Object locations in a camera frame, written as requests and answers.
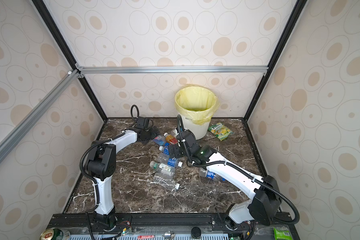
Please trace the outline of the soda water bottle blue label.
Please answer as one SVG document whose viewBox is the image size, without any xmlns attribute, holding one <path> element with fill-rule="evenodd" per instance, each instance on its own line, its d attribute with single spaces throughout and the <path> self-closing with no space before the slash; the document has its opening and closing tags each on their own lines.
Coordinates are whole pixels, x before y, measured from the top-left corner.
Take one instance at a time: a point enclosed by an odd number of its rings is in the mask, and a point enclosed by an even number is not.
<svg viewBox="0 0 360 240">
<path fill-rule="evenodd" d="M 183 165 L 183 162 L 181 162 L 179 159 L 171 158 L 169 155 L 164 153 L 159 154 L 156 160 L 159 163 L 163 163 L 174 168 L 181 168 Z"/>
</svg>

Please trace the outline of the clear bottle green band label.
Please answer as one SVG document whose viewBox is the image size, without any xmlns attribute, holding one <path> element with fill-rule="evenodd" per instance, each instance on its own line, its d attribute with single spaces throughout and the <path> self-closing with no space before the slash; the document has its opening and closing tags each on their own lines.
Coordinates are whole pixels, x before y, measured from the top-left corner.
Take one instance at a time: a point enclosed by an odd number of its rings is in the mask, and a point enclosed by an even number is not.
<svg viewBox="0 0 360 240">
<path fill-rule="evenodd" d="M 150 162 L 150 167 L 154 169 L 157 173 L 167 176 L 169 178 L 172 178 L 176 172 L 174 167 L 155 161 Z"/>
</svg>

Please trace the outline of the clear plastic bottle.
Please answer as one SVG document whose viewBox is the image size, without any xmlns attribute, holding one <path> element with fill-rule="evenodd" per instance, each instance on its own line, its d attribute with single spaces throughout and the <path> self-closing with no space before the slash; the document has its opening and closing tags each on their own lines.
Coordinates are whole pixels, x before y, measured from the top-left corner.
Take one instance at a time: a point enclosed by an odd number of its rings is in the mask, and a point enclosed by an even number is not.
<svg viewBox="0 0 360 240">
<path fill-rule="evenodd" d="M 177 191 L 180 188 L 180 184 L 176 183 L 174 180 L 165 179 L 157 175 L 154 176 L 153 182 L 164 187 L 168 191 Z"/>
</svg>

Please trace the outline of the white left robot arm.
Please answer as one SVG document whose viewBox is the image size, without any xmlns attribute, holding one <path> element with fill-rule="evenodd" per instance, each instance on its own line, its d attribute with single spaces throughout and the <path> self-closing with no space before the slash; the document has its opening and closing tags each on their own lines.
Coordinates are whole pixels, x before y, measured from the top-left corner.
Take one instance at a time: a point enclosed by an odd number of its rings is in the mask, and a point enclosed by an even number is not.
<svg viewBox="0 0 360 240">
<path fill-rule="evenodd" d="M 96 199 L 93 218 L 98 223 L 107 228 L 116 225 L 111 183 L 116 170 L 117 153 L 136 142 L 146 143 L 159 134 L 150 119 L 137 117 L 134 123 L 119 135 L 103 141 L 94 141 L 85 151 L 80 161 L 80 171 L 93 183 Z"/>
</svg>

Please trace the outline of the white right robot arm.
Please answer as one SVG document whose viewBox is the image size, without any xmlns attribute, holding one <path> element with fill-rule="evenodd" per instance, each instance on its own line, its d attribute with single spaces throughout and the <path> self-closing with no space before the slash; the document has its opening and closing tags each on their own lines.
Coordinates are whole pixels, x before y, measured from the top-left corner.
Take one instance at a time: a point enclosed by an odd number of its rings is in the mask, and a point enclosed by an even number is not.
<svg viewBox="0 0 360 240">
<path fill-rule="evenodd" d="M 226 159 L 216 149 L 200 146 L 194 134 L 185 130 L 176 136 L 177 143 L 169 147 L 170 156 L 185 157 L 193 167 L 213 172 L 241 190 L 249 199 L 240 204 L 233 204 L 227 210 L 224 219 L 229 229 L 255 221 L 270 226 L 276 216 L 282 198 L 276 180 L 268 176 L 252 174 Z"/>
</svg>

